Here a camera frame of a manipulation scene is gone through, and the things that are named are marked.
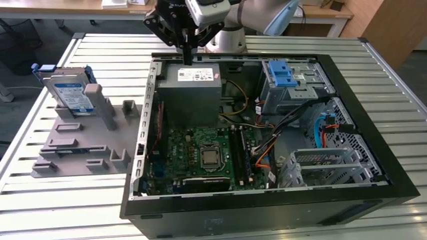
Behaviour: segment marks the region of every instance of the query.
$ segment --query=metal work table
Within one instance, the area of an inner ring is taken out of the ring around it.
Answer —
[[[347,225],[203,239],[427,239],[427,109],[369,44],[343,38],[248,36],[247,48],[256,53],[331,55],[420,197]],[[87,34],[72,39],[59,66],[89,64],[112,104],[124,99],[140,104],[151,53],[173,51],[153,35]],[[55,122],[55,105],[44,88],[0,162],[0,235],[5,239],[144,239],[119,218],[124,174],[29,176]]]

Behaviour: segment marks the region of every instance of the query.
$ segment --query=motherboard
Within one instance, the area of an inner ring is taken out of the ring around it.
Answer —
[[[264,189],[261,171],[252,172],[252,128],[169,129],[165,161],[151,164],[152,195]]]

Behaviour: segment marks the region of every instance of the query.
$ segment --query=ram slot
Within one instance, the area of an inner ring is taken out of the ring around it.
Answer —
[[[241,142],[241,150],[243,150],[243,161],[244,161],[244,178],[245,180],[251,183],[253,181],[252,179],[252,169],[251,169],[251,150],[249,150],[249,146],[247,145],[247,139],[245,139],[245,135],[243,132],[243,128],[240,126],[239,129],[239,134],[240,134],[240,142]]]
[[[235,184],[243,186],[248,182],[245,170],[245,154],[241,142],[241,131],[233,127],[231,127],[228,130],[228,141]]]

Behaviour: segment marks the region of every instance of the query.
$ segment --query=power supply label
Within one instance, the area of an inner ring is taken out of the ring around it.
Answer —
[[[93,105],[84,94],[84,87],[80,83],[56,83],[55,87],[60,99],[73,112],[88,113],[93,111]]]
[[[177,70],[177,81],[213,81],[212,68],[180,68]]]

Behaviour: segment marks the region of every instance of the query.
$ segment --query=blue cable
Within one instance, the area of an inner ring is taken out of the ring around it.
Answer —
[[[313,142],[315,142],[315,146],[320,149],[321,148],[321,141],[320,141],[320,136],[319,136],[319,123],[320,120],[325,120],[327,118],[324,116],[320,116],[315,122],[313,122],[313,126],[312,126],[312,131],[313,131]]]

